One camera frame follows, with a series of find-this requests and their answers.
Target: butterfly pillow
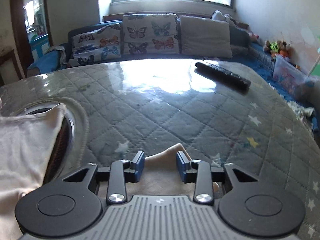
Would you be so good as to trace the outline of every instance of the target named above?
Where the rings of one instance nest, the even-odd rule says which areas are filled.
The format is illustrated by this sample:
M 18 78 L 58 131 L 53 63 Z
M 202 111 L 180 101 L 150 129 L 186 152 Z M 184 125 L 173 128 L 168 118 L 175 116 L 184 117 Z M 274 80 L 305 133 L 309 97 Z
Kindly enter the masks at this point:
M 69 64 L 90 65 L 120 57 L 120 24 L 111 24 L 74 36 Z
M 124 16 L 124 54 L 178 54 L 177 22 L 176 14 Z

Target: bed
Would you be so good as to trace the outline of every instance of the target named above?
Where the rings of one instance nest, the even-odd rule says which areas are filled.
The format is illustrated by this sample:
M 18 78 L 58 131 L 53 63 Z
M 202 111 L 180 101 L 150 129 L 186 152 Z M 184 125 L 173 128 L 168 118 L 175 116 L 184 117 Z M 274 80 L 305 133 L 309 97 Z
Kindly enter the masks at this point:
M 193 159 L 235 163 L 297 195 L 306 207 L 298 236 L 319 239 L 320 150 L 311 134 L 249 67 L 209 61 L 251 80 L 242 93 L 195 73 L 195 62 L 132 60 L 31 77 L 0 88 L 1 114 L 71 98 L 85 110 L 89 130 L 83 153 L 67 156 L 64 172 L 89 162 L 108 166 L 132 159 L 138 150 L 154 155 L 182 143 Z

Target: clear plastic bin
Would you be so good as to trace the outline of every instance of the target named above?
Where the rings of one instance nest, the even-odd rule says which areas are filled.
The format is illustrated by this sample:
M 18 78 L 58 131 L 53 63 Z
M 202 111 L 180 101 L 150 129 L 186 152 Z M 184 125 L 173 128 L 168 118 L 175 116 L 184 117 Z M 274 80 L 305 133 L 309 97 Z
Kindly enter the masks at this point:
M 307 100 L 316 83 L 314 78 L 296 69 L 281 55 L 276 55 L 273 78 L 297 101 Z

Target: black circular wheel cover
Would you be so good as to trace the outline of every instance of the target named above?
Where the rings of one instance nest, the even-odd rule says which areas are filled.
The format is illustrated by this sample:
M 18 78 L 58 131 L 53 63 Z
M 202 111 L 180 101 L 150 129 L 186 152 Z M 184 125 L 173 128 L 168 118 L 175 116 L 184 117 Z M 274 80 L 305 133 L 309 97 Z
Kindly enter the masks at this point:
M 20 199 L 15 216 L 23 233 L 57 238 L 79 233 L 100 216 L 99 198 L 75 182 L 45 184 Z
M 280 237 L 296 232 L 305 216 L 300 199 L 261 182 L 237 185 L 222 197 L 218 211 L 236 231 L 258 237 Z

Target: tv remote control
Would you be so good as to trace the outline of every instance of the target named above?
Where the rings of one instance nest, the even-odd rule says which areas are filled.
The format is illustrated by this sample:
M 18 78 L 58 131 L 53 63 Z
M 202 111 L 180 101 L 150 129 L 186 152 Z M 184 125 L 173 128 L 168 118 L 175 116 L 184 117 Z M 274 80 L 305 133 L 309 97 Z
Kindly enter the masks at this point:
M 231 85 L 234 85 L 241 90 L 247 90 L 251 85 L 250 80 L 245 79 L 229 70 L 226 70 L 225 68 L 219 67 L 214 64 L 210 64 L 207 62 L 197 62 L 196 67 L 199 70 L 209 74 L 213 78 L 221 79 L 222 81 L 230 83 Z

